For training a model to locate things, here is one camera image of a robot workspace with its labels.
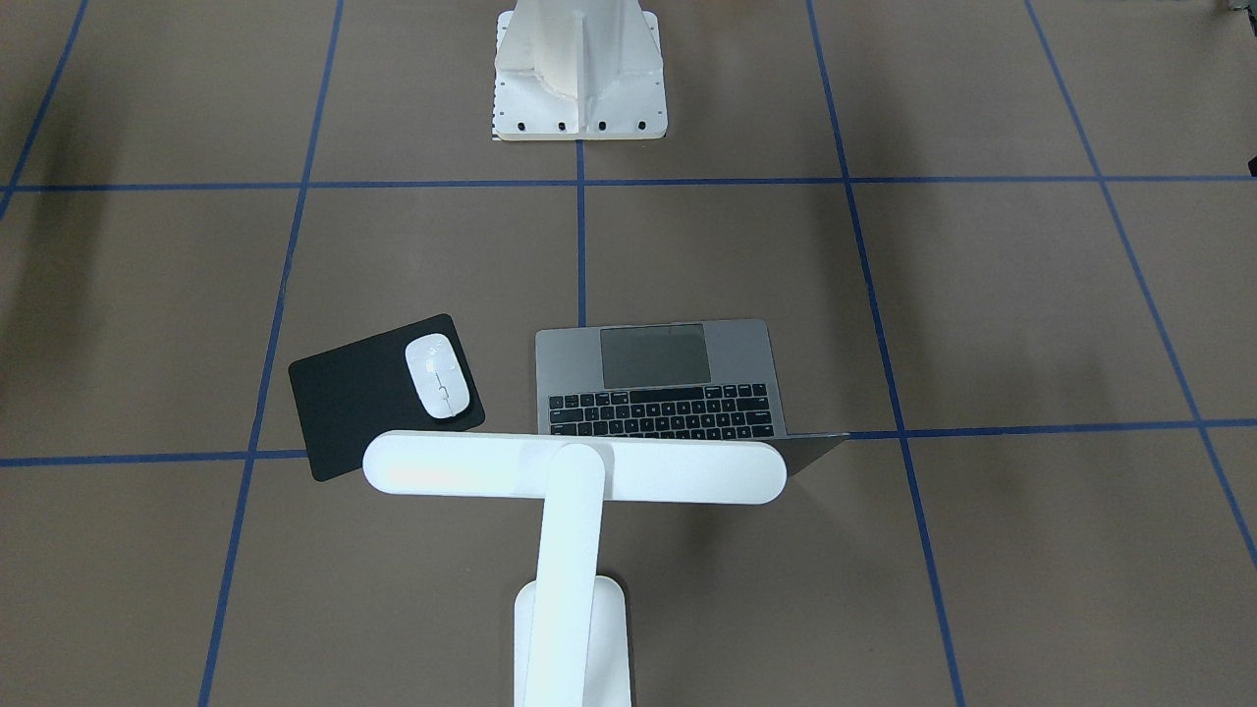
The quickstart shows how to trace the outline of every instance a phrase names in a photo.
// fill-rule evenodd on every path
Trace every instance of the black mouse pad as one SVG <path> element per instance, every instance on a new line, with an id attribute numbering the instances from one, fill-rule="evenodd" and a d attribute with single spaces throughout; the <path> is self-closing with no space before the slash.
<path id="1" fill-rule="evenodd" d="M 429 333 L 444 333 L 450 340 L 471 394 L 466 410 L 444 420 L 424 410 L 406 366 L 406 345 Z M 361 469 L 362 453 L 382 433 L 464 431 L 484 423 L 471 367 L 449 315 L 293 361 L 288 380 L 297 399 L 310 473 L 318 481 Z"/>

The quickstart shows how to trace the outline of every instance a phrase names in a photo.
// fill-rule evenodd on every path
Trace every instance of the computer mouse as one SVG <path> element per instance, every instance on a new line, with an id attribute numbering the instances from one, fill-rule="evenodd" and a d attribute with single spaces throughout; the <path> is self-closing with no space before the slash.
<path id="1" fill-rule="evenodd" d="M 471 404 L 463 366 L 444 333 L 424 335 L 407 343 L 406 366 L 424 410 L 432 418 L 453 418 Z"/>

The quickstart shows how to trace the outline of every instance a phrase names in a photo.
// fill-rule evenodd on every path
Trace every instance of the floor tile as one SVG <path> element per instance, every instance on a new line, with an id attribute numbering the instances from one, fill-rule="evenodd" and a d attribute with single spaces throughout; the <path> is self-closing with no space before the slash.
<path id="1" fill-rule="evenodd" d="M 535 431 L 533 336 L 576 326 L 576 190 L 316 190 L 288 283 L 264 449 L 302 448 L 288 365 L 449 313 L 481 431 Z"/>
<path id="2" fill-rule="evenodd" d="M 1252 535 L 1257 532 L 1257 426 L 1212 429 L 1209 439 Z"/>
<path id="3" fill-rule="evenodd" d="M 1100 190 L 856 190 L 908 426 L 1188 419 Z"/>
<path id="4" fill-rule="evenodd" d="M 897 443 L 847 443 L 762 507 L 603 513 L 639 704 L 954 704 Z"/>
<path id="5" fill-rule="evenodd" d="M 30 126 L 62 57 L 79 3 L 0 5 L 0 179 L 18 165 Z"/>
<path id="6" fill-rule="evenodd" d="M 820 3 L 856 176 L 1091 174 L 1021 3 Z"/>
<path id="7" fill-rule="evenodd" d="M 23 184 L 299 180 L 332 10 L 91 4 Z"/>
<path id="8" fill-rule="evenodd" d="M 1036 3 L 1100 169 L 1246 175 L 1257 39 L 1226 3 Z"/>
<path id="9" fill-rule="evenodd" d="M 659 15 L 667 135 L 591 142 L 591 179 L 838 176 L 803 3 L 644 3 Z"/>
<path id="10" fill-rule="evenodd" d="M 293 200 L 18 195 L 0 224 L 0 455 L 243 449 Z"/>
<path id="11" fill-rule="evenodd" d="M 791 431 L 892 429 L 842 187 L 590 189 L 588 321 L 768 322 Z"/>
<path id="12" fill-rule="evenodd" d="M 1194 430 L 913 454 L 968 704 L 1251 702 L 1257 575 Z"/>
<path id="13" fill-rule="evenodd" d="M 571 142 L 493 140 L 498 15 L 514 3 L 347 3 L 314 179 L 574 179 Z"/>
<path id="14" fill-rule="evenodd" d="M 510 704 L 510 611 L 535 577 L 541 509 L 258 463 L 211 703 Z"/>
<path id="15" fill-rule="evenodd" d="M 0 472 L 4 701 L 195 704 L 240 463 Z"/>
<path id="16" fill-rule="evenodd" d="M 1200 414 L 1257 418 L 1257 182 L 1110 190 Z"/>

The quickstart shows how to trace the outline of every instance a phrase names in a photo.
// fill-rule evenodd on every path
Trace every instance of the laptop keyboard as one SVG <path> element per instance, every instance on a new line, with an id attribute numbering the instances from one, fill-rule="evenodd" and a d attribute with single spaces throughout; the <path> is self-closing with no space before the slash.
<path id="1" fill-rule="evenodd" d="M 549 398 L 551 434 L 753 439 L 773 437 L 768 386 L 695 385 Z"/>

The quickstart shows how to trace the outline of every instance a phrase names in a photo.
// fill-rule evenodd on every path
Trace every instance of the blue tape line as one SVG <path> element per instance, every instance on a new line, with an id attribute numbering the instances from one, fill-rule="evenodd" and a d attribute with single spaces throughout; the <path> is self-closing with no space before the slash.
<path id="1" fill-rule="evenodd" d="M 576 141 L 576 326 L 583 327 L 586 318 L 586 268 L 585 268 L 585 141 Z"/>
<path id="2" fill-rule="evenodd" d="M 572 179 L 465 179 L 465 180 L 381 180 L 381 181 L 312 181 L 310 189 L 471 189 L 512 186 L 576 186 Z"/>
<path id="3" fill-rule="evenodd" d="M 1204 420 L 1210 429 L 1257 428 L 1257 418 L 1228 418 Z M 848 433 L 852 440 L 879 439 L 929 439 L 929 438 L 967 438 L 999 435 L 1052 435 L 1052 434 L 1096 434 L 1124 431 L 1164 431 L 1197 429 L 1192 420 L 1149 420 L 1140 423 L 1087 423 L 1071 425 L 1012 425 L 1012 426 L 974 426 L 974 428 L 923 428 L 904 431 L 856 430 Z M 304 459 L 304 449 L 259 449 L 253 454 L 258 460 Z M 0 468 L 20 467 L 75 467 L 107 464 L 160 464 L 184 462 L 243 462 L 249 458 L 246 450 L 240 452 L 176 452 L 156 454 L 103 454 L 83 457 L 9 457 L 0 458 Z"/>
<path id="4" fill-rule="evenodd" d="M 862 176 L 862 177 L 678 177 L 678 179 L 587 179 L 585 186 L 789 186 L 817 184 L 1052 184 L 1084 182 L 1094 184 L 1100 177 L 1090 175 L 938 175 L 938 176 Z M 1109 182 L 1228 182 L 1252 181 L 1241 175 L 1105 175 Z M 236 182 L 171 182 L 171 184 L 26 184 L 6 186 L 5 192 L 48 194 L 48 192 L 101 192 L 101 191 L 245 191 L 300 189 L 299 181 L 236 181 Z M 539 186 L 577 186 L 572 179 L 533 179 L 533 180 L 358 180 L 358 181 L 310 181 L 309 189 L 509 189 Z"/>
<path id="5" fill-rule="evenodd" d="M 833 145 L 838 155 L 838 167 L 842 171 L 843 189 L 847 196 L 847 208 L 851 211 L 851 228 L 855 233 L 856 249 L 860 252 L 860 270 L 864 273 L 865 287 L 869 294 L 869 309 L 872 313 L 874 328 L 877 333 L 877 350 L 881 355 L 882 372 L 886 376 L 886 389 L 890 394 L 890 406 L 895 416 L 895 430 L 903 434 L 904 414 L 899 403 L 899 390 L 895 386 L 895 372 L 890 361 L 890 350 L 886 346 L 886 331 L 882 326 L 881 311 L 877 306 L 877 291 L 874 287 L 872 268 L 869 264 L 869 252 L 865 248 L 864 229 L 860 224 L 860 211 L 856 208 L 855 187 L 851 184 L 851 170 L 847 165 L 847 153 L 842 143 L 842 130 L 838 125 L 838 111 L 833 101 L 830 72 L 825 63 L 825 49 L 821 44 L 821 31 L 816 21 L 816 6 L 812 0 L 807 0 L 807 15 L 808 23 L 812 28 L 812 43 L 816 48 L 816 59 L 821 72 L 821 83 L 825 87 L 825 102 L 830 111 L 830 126 L 833 130 Z M 964 687 L 960 682 L 960 668 L 952 643 L 952 628 L 948 623 L 947 605 L 943 600 L 943 585 L 939 580 L 938 566 L 934 562 L 934 546 L 930 541 L 929 525 L 925 520 L 925 506 L 921 502 L 920 488 L 916 483 L 916 469 L 913 463 L 913 454 L 911 449 L 909 449 L 906 438 L 900 438 L 899 448 L 904 458 L 904 469 L 908 474 L 908 488 L 913 496 L 913 512 L 916 516 L 916 531 L 920 536 L 921 554 L 925 560 L 925 571 L 929 576 L 930 593 L 934 598 L 934 613 L 939 624 L 939 635 L 943 640 L 943 652 L 947 657 L 948 674 L 952 678 L 952 693 L 955 698 L 957 707 L 964 707 Z"/>
<path id="6" fill-rule="evenodd" d="M 300 189 L 299 181 L 226 181 L 172 184 L 48 184 L 15 186 L 15 194 L 63 194 L 94 191 L 248 191 L 265 189 Z"/>
<path id="7" fill-rule="evenodd" d="M 0 468 L 89 467 L 104 464 L 162 464 L 180 462 L 241 462 L 245 452 L 176 452 L 168 454 L 99 454 L 82 457 L 10 457 Z"/>
<path id="8" fill-rule="evenodd" d="M 288 278 L 293 270 L 293 257 L 297 253 L 297 239 L 302 228 L 302 216 L 305 211 L 305 198 L 309 192 L 310 172 L 314 167 L 314 151 L 318 146 L 319 126 L 323 120 L 323 106 L 327 102 L 327 91 L 332 81 L 332 64 L 336 59 L 336 43 L 341 34 L 341 18 L 344 13 L 344 0 L 337 0 L 336 14 L 332 18 L 332 36 L 328 39 L 327 58 L 323 63 L 323 79 L 319 86 L 318 102 L 314 106 L 314 118 L 310 125 L 310 138 L 305 148 L 305 166 L 302 171 L 302 187 L 297 194 L 297 206 L 293 211 L 293 225 L 288 234 L 288 248 L 284 253 L 284 269 L 279 278 L 279 293 L 275 297 L 275 312 L 270 322 L 270 337 L 266 342 L 266 359 L 261 367 L 261 381 L 258 384 L 258 405 L 254 413 L 253 428 L 249 433 L 249 457 L 244 463 L 244 472 L 240 477 L 240 493 L 236 498 L 235 517 L 231 521 L 231 538 L 228 542 L 228 556 L 222 566 L 222 582 L 219 587 L 219 603 L 214 613 L 214 628 L 210 633 L 210 645 L 205 657 L 205 673 L 201 678 L 201 692 L 197 704 L 209 707 L 210 691 L 214 686 L 214 672 L 217 667 L 219 647 L 222 640 L 222 625 L 226 620 L 228 599 L 231 595 L 231 577 L 235 571 L 235 560 L 240 548 L 240 533 L 244 526 L 245 508 L 249 502 L 249 486 L 253 482 L 254 459 L 258 454 L 258 440 L 261 437 L 261 421 L 266 410 L 266 395 L 270 390 L 270 376 L 275 365 L 275 351 L 279 347 L 279 330 L 284 320 L 284 306 L 288 289 Z"/>
<path id="9" fill-rule="evenodd" d="M 259 449 L 253 455 L 254 459 L 304 459 L 305 457 L 304 449 Z"/>
<path id="10" fill-rule="evenodd" d="M 1155 181 L 1155 182 L 1214 182 L 1214 181 L 1252 181 L 1253 177 L 1246 175 L 1105 175 L 1105 181 Z"/>
<path id="11" fill-rule="evenodd" d="M 1090 175 L 1026 175 L 1026 176 L 869 176 L 851 177 L 852 184 L 1052 184 L 1094 182 Z"/>
<path id="12" fill-rule="evenodd" d="M 65 72 L 65 64 L 70 60 L 70 52 L 74 49 L 74 42 L 78 40 L 79 28 L 83 26 L 83 15 L 87 14 L 87 3 L 88 0 L 82 0 L 78 11 L 74 13 L 74 23 L 70 24 L 70 34 L 65 38 L 62 57 L 57 60 L 57 68 L 53 69 L 53 78 L 48 82 L 48 89 L 44 91 L 44 99 L 39 102 L 39 109 L 35 111 L 35 120 L 31 121 L 30 130 L 26 132 L 26 141 L 21 145 L 18 164 L 14 165 L 13 174 L 9 176 L 9 185 L 4 190 L 4 196 L 0 198 L 0 220 L 4 219 L 5 213 L 9 210 L 9 203 L 13 200 L 15 192 L 14 187 L 18 186 L 18 180 L 21 179 L 23 170 L 26 169 L 26 160 L 30 159 L 30 151 L 35 146 L 39 128 L 44 125 L 48 108 L 53 104 L 53 94 L 57 93 L 57 86 L 62 82 L 62 74 Z"/>
<path id="13" fill-rule="evenodd" d="M 1100 162 L 1096 160 L 1095 151 L 1091 148 L 1091 141 L 1087 140 L 1086 130 L 1082 127 L 1082 120 L 1079 116 L 1077 108 L 1073 106 L 1073 99 L 1070 97 L 1068 88 L 1065 86 L 1065 77 L 1061 74 L 1061 68 L 1056 63 L 1056 57 L 1052 54 L 1052 48 L 1047 42 L 1047 34 L 1043 31 L 1043 25 L 1038 20 L 1038 14 L 1035 13 L 1035 4 L 1031 0 L 1023 0 L 1023 3 L 1026 5 L 1026 11 L 1029 14 L 1031 23 L 1035 25 L 1035 31 L 1038 34 L 1038 40 L 1043 47 L 1043 53 L 1047 55 L 1047 62 L 1052 67 L 1052 75 L 1056 77 L 1056 84 L 1061 91 L 1061 96 L 1065 98 L 1066 107 L 1070 109 L 1070 117 L 1073 118 L 1073 127 L 1079 131 L 1079 138 L 1082 141 L 1082 147 L 1087 153 L 1087 160 L 1091 162 L 1091 169 L 1099 179 L 1100 191 L 1104 194 L 1105 204 L 1109 205 L 1109 214 L 1112 216 L 1112 223 L 1117 228 L 1117 237 L 1121 239 L 1121 245 L 1126 250 L 1126 258 L 1130 260 L 1130 267 L 1135 272 L 1135 281 L 1139 283 L 1139 289 L 1144 294 L 1144 302 L 1148 304 L 1148 311 L 1151 313 L 1153 322 L 1156 325 L 1156 332 L 1161 337 L 1161 345 L 1165 347 L 1165 353 L 1169 357 L 1170 366 L 1174 369 L 1175 377 L 1178 377 L 1179 387 L 1183 390 L 1183 398 L 1187 400 L 1187 406 L 1192 411 L 1192 419 L 1194 420 L 1200 434 L 1200 442 L 1204 444 L 1205 453 L 1209 455 L 1209 463 L 1213 464 L 1213 473 L 1217 476 L 1218 484 L 1222 487 L 1227 504 L 1231 507 L 1231 515 L 1236 521 L 1236 527 L 1238 528 L 1239 536 L 1243 538 L 1244 546 L 1248 550 L 1248 560 L 1252 562 L 1253 567 L 1257 569 L 1257 545 L 1253 542 L 1252 533 L 1248 530 L 1248 523 L 1244 521 L 1243 512 L 1241 512 L 1239 504 L 1236 502 L 1234 494 L 1231 491 L 1231 482 L 1227 479 L 1227 473 L 1222 468 L 1222 462 L 1218 459 L 1218 455 L 1213 449 L 1213 440 L 1209 439 L 1209 429 L 1200 416 L 1200 409 L 1195 404 L 1195 396 L 1192 395 L 1192 387 L 1187 382 L 1187 375 L 1183 372 L 1183 366 L 1179 365 L 1178 353 L 1174 352 L 1174 345 L 1170 342 L 1169 331 L 1165 328 L 1165 322 L 1161 320 L 1160 311 L 1156 308 L 1156 301 L 1153 298 L 1151 288 L 1148 287 L 1144 270 L 1139 265 L 1139 259 L 1135 257 L 1135 248 L 1131 245 L 1130 238 L 1126 234 L 1126 226 L 1123 225 L 1121 215 L 1117 213 L 1117 205 L 1112 199 L 1112 194 L 1109 191 L 1107 181 L 1104 172 L 1100 170 Z"/>
<path id="14" fill-rule="evenodd" d="M 842 184 L 842 177 L 676 177 L 676 179 L 591 179 L 588 186 L 742 186 Z"/>

